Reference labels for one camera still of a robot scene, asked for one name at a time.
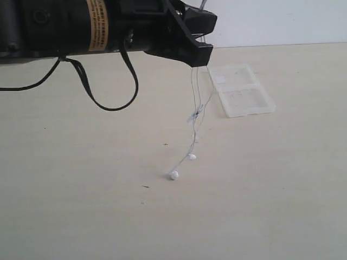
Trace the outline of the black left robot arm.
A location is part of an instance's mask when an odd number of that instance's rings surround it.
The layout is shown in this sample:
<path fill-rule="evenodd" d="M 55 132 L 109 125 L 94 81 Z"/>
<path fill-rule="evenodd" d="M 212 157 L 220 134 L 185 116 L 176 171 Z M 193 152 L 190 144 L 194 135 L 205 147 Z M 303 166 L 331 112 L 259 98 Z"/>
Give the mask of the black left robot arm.
<path fill-rule="evenodd" d="M 1 1 L 1 63 L 126 50 L 201 67 L 216 22 L 182 1 Z"/>

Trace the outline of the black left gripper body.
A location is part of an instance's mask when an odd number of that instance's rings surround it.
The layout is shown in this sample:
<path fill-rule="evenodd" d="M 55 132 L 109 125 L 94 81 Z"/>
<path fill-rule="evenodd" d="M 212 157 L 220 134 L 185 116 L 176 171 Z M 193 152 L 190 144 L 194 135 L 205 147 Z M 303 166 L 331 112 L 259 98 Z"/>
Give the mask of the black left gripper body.
<path fill-rule="evenodd" d="M 181 1 L 87 1 L 86 51 L 125 49 L 166 59 L 190 56 Z"/>

